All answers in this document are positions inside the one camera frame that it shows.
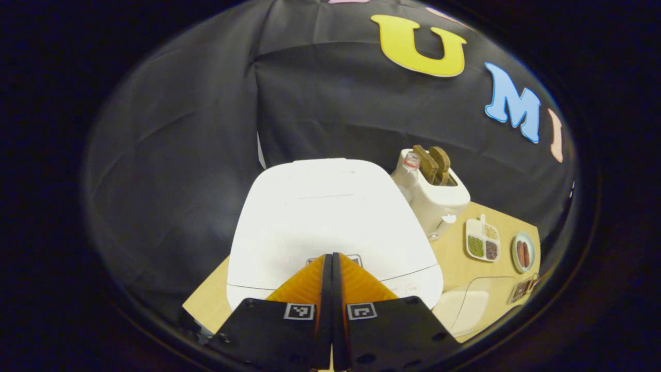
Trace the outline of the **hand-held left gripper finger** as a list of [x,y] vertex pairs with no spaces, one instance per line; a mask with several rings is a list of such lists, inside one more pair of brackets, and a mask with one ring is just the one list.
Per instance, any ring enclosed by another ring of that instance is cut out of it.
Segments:
[[340,371],[443,371],[460,350],[416,296],[399,297],[341,253],[332,256],[333,365]]
[[266,299],[242,300],[208,347],[250,371],[328,368],[332,278],[332,255],[318,257]]

